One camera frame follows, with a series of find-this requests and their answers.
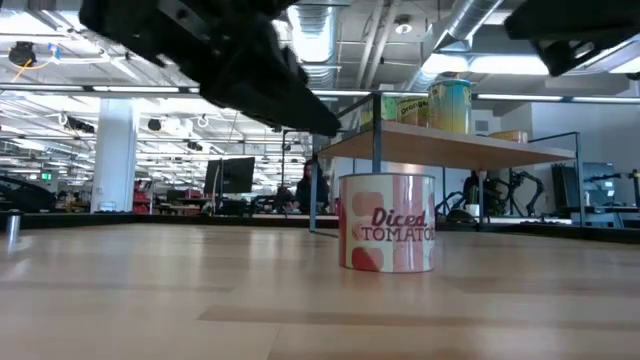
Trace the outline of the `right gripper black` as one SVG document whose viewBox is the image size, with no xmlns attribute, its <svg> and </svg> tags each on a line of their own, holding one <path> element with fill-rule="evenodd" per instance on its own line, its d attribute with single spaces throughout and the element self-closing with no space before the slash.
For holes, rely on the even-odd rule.
<svg viewBox="0 0 640 360">
<path fill-rule="evenodd" d="M 620 42 L 620 0 L 525 0 L 504 28 L 510 39 L 533 39 L 549 74 L 558 77 Z"/>
</svg>

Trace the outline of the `spaghetti sauce can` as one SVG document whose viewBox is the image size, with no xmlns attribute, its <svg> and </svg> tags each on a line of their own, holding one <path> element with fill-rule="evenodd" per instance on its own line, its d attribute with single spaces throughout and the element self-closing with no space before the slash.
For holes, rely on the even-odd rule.
<svg viewBox="0 0 640 360">
<path fill-rule="evenodd" d="M 380 115 L 383 121 L 396 122 L 397 120 L 397 99 L 395 97 L 389 97 L 386 95 L 381 96 L 380 100 Z M 370 100 L 361 106 L 359 110 L 359 126 L 369 124 L 373 119 L 374 104 Z"/>
</svg>

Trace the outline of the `green oranges can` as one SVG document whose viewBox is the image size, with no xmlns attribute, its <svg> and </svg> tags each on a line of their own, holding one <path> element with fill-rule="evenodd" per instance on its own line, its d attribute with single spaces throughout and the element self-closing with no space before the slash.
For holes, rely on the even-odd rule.
<svg viewBox="0 0 640 360">
<path fill-rule="evenodd" d="M 427 97 L 403 97 L 396 103 L 396 121 L 402 124 L 428 127 L 430 121 Z"/>
</svg>

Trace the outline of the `yellow label can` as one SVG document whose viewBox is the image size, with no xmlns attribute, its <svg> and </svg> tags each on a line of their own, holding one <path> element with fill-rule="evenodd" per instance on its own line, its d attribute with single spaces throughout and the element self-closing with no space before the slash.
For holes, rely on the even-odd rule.
<svg viewBox="0 0 640 360">
<path fill-rule="evenodd" d="M 516 143 L 527 143 L 528 133 L 523 130 L 509 130 L 502 132 L 494 132 L 490 134 L 491 138 L 512 141 Z"/>
</svg>

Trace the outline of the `yellow and teal gradient can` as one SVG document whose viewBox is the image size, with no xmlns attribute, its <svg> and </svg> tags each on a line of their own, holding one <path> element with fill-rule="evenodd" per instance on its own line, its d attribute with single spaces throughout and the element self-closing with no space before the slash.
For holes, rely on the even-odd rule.
<svg viewBox="0 0 640 360">
<path fill-rule="evenodd" d="M 443 80 L 429 87 L 429 127 L 456 134 L 468 134 L 471 122 L 471 83 Z"/>
</svg>

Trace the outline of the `person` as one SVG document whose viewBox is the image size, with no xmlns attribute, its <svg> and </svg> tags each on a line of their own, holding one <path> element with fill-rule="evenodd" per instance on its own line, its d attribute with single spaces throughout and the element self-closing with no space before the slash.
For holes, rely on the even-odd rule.
<svg viewBox="0 0 640 360">
<path fill-rule="evenodd" d="M 329 205 L 329 186 L 323 178 L 323 171 L 313 160 L 304 164 L 303 177 L 296 185 L 293 206 L 302 214 L 311 212 L 312 182 L 316 182 L 316 210 L 325 213 Z"/>
<path fill-rule="evenodd" d="M 485 178 L 483 184 L 480 184 L 478 173 L 472 170 L 463 184 L 464 204 L 479 205 L 480 199 L 483 199 L 483 213 L 492 215 L 496 203 L 496 190 L 496 184 L 489 178 Z"/>
</svg>

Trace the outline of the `black computer monitor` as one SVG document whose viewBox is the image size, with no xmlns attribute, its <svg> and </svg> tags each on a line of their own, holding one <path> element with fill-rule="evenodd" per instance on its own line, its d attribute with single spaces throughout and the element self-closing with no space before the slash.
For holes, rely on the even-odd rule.
<svg viewBox="0 0 640 360">
<path fill-rule="evenodd" d="M 205 194 L 250 193 L 253 186 L 254 157 L 211 160 L 205 175 Z"/>
</svg>

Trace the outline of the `diced tomatoes can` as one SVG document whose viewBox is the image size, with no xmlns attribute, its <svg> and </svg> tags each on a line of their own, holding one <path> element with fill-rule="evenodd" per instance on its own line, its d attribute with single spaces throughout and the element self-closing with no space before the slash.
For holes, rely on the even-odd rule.
<svg viewBox="0 0 640 360">
<path fill-rule="evenodd" d="M 403 173 L 352 174 L 339 185 L 339 265 L 377 273 L 434 268 L 435 179 Z"/>
</svg>

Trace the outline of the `red cabinet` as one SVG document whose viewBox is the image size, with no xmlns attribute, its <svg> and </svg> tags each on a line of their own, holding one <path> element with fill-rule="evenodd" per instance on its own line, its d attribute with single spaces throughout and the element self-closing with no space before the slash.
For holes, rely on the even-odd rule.
<svg viewBox="0 0 640 360">
<path fill-rule="evenodd" d="M 151 182 L 146 180 L 136 180 L 133 189 L 132 212 L 134 214 L 148 214 L 151 210 L 152 199 L 149 196 Z"/>
</svg>

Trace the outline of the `white building pillar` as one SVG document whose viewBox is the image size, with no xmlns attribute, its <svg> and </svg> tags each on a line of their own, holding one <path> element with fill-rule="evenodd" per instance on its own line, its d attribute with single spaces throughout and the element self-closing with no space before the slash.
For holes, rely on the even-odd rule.
<svg viewBox="0 0 640 360">
<path fill-rule="evenodd" d="M 133 100 L 100 101 L 90 212 L 131 212 L 139 112 Z"/>
</svg>

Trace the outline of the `black ceiling device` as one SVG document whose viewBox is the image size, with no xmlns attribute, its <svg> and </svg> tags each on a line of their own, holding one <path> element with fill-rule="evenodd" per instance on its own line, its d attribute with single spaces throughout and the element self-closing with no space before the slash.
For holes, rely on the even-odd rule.
<svg viewBox="0 0 640 360">
<path fill-rule="evenodd" d="M 9 61 L 19 67 L 31 67 L 37 62 L 34 43 L 17 41 L 9 50 Z"/>
</svg>

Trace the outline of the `silver ventilation duct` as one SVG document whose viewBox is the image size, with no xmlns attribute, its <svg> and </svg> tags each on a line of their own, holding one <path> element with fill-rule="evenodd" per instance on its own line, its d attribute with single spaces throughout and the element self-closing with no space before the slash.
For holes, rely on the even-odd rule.
<svg viewBox="0 0 640 360">
<path fill-rule="evenodd" d="M 314 89 L 335 87 L 338 10 L 324 5 L 293 5 L 287 9 L 292 46 Z"/>
<path fill-rule="evenodd" d="M 462 53 L 469 52 L 473 35 L 495 12 L 504 0 L 456 0 L 451 13 L 429 25 L 420 44 L 422 64 L 403 85 L 404 91 L 424 92 L 442 73 L 433 63 L 441 51 L 451 45 L 461 45 Z"/>
</svg>

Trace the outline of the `wooden shelf with black frame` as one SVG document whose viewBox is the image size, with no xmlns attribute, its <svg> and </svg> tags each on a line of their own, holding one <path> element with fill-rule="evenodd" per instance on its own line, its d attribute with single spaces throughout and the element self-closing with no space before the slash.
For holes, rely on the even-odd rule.
<svg viewBox="0 0 640 360">
<path fill-rule="evenodd" d="M 366 105 L 372 106 L 372 120 L 361 125 L 357 120 L 338 136 L 324 144 L 313 140 L 313 159 L 351 158 L 371 162 L 371 172 L 383 171 L 385 162 L 474 170 L 479 176 L 487 171 L 574 160 L 582 167 L 580 135 L 575 135 L 573 151 L 490 137 L 455 134 L 382 119 L 381 91 L 372 91 L 337 113 L 342 118 Z"/>
</svg>

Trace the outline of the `black table frame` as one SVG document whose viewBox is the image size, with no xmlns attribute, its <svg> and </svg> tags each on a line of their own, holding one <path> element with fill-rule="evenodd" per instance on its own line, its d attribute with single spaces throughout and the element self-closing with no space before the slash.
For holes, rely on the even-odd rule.
<svg viewBox="0 0 640 360">
<path fill-rule="evenodd" d="M 262 228 L 299 228 L 308 229 L 310 220 L 306 217 L 204 217 L 173 215 L 140 215 L 122 212 L 106 212 L 98 214 L 83 213 L 23 213 L 15 214 L 19 218 L 21 230 L 55 229 L 88 226 L 108 226 L 124 224 L 168 224 L 168 225 L 204 225 L 204 226 L 236 226 Z M 479 232 L 513 235 L 531 235 L 550 238 L 564 238 L 602 243 L 627 244 L 640 247 L 640 229 L 615 229 L 598 227 L 580 227 L 550 223 L 520 224 L 469 224 L 469 223 L 435 223 L 431 232 L 441 235 L 446 232 Z"/>
</svg>

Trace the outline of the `silver metal post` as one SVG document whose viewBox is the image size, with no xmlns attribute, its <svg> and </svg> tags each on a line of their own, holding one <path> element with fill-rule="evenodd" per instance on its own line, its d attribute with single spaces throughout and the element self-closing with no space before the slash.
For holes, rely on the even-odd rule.
<svg viewBox="0 0 640 360">
<path fill-rule="evenodd" d="M 6 233 L 7 233 L 7 238 L 8 238 L 7 242 L 9 247 L 14 246 L 19 239 L 21 218 L 22 218 L 22 212 L 19 210 L 12 209 L 8 212 Z"/>
</svg>

